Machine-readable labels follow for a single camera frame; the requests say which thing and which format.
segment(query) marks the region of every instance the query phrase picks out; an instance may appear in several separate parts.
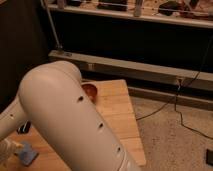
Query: brown bowl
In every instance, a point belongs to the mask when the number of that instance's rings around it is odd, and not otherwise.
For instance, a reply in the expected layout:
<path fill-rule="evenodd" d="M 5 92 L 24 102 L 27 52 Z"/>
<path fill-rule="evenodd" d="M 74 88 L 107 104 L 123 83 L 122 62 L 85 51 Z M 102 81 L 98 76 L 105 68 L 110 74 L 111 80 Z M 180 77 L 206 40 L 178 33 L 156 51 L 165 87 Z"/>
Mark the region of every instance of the brown bowl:
<path fill-rule="evenodd" d="M 85 93 L 87 94 L 87 96 L 89 97 L 89 99 L 95 103 L 96 100 L 96 96 L 98 93 L 98 89 L 95 85 L 90 84 L 90 83 L 85 83 L 83 85 L 81 85 L 83 90 L 85 91 Z"/>

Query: black wall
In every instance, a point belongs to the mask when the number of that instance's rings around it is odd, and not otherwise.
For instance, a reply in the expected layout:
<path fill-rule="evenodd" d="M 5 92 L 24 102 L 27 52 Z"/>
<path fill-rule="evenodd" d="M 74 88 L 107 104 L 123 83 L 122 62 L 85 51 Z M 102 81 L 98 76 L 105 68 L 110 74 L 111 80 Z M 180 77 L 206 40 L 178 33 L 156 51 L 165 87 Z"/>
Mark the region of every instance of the black wall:
<path fill-rule="evenodd" d="M 197 70 L 212 29 L 55 12 L 64 49 Z M 213 42 L 203 70 L 213 72 Z"/>
<path fill-rule="evenodd" d="M 0 5 L 0 111 L 14 98 L 23 75 L 47 62 L 38 10 L 37 0 L 7 0 Z"/>

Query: black panel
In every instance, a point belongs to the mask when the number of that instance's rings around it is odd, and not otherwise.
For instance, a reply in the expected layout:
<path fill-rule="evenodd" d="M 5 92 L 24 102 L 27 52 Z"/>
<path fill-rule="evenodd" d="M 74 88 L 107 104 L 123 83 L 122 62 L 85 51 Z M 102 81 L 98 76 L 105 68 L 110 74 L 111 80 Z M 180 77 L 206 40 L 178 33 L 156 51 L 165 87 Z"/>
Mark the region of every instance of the black panel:
<path fill-rule="evenodd" d="M 64 49 L 108 58 L 197 70 L 211 29 L 54 12 Z M 213 72 L 213 43 L 204 71 Z"/>

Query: electrical outlet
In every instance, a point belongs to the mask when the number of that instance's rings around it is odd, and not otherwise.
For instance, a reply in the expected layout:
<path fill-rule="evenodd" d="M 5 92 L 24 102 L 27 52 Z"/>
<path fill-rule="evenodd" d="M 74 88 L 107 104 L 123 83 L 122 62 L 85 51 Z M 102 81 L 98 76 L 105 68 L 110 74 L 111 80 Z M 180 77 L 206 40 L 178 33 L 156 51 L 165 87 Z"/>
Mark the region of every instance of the electrical outlet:
<path fill-rule="evenodd" d="M 7 1 L 7 0 L 0 0 L 0 4 L 4 3 L 5 1 Z"/>

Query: black cable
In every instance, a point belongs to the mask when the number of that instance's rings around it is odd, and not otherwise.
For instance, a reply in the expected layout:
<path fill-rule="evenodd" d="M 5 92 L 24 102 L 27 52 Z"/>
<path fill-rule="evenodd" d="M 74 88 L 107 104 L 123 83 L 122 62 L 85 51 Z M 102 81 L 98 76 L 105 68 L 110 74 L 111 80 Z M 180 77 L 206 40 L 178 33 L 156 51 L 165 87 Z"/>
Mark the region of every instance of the black cable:
<path fill-rule="evenodd" d="M 200 68 L 197 72 L 197 74 L 195 75 L 195 77 L 190 81 L 188 82 L 186 85 L 184 85 L 183 87 L 187 88 L 189 87 L 197 78 L 198 76 L 200 75 L 200 72 L 202 71 L 203 67 L 204 67 L 204 64 L 206 62 L 206 58 L 208 56 L 208 53 L 209 53 L 209 48 L 211 46 L 211 42 L 213 40 L 213 35 L 211 35 L 209 41 L 208 41 L 208 44 L 207 44 L 207 47 L 206 47 L 206 50 L 204 52 L 204 55 L 203 55 L 203 58 L 202 58 L 202 61 L 201 61 L 201 65 L 200 65 Z M 156 113 L 160 112 L 162 109 L 164 109 L 172 100 L 176 99 L 180 93 L 180 88 L 182 87 L 182 85 L 180 86 L 181 84 L 179 84 L 178 86 L 178 89 L 177 89 L 177 92 L 175 93 L 174 96 L 172 96 L 166 103 L 164 103 L 160 108 L 158 108 L 157 110 L 153 111 L 152 113 L 150 114 L 147 114 L 145 116 L 142 116 L 142 117 L 139 117 L 139 118 L 136 118 L 136 121 L 139 121 L 139 120 L 142 120 L 142 119 L 145 119 L 145 118 L 148 118 L 150 116 L 153 116 L 155 115 Z"/>
<path fill-rule="evenodd" d="M 178 102 L 178 96 L 176 97 L 175 99 L 175 103 L 174 103 L 174 111 L 179 113 L 180 114 L 180 124 L 182 127 L 196 133 L 196 134 L 199 134 L 207 139 L 210 139 L 210 140 L 213 140 L 213 137 L 210 137 L 208 135 L 206 135 L 205 133 L 202 133 L 201 131 L 197 130 L 197 129 L 194 129 L 194 128 L 190 128 L 189 126 L 185 125 L 184 122 L 183 122 L 183 113 L 179 110 L 177 110 L 177 102 Z"/>

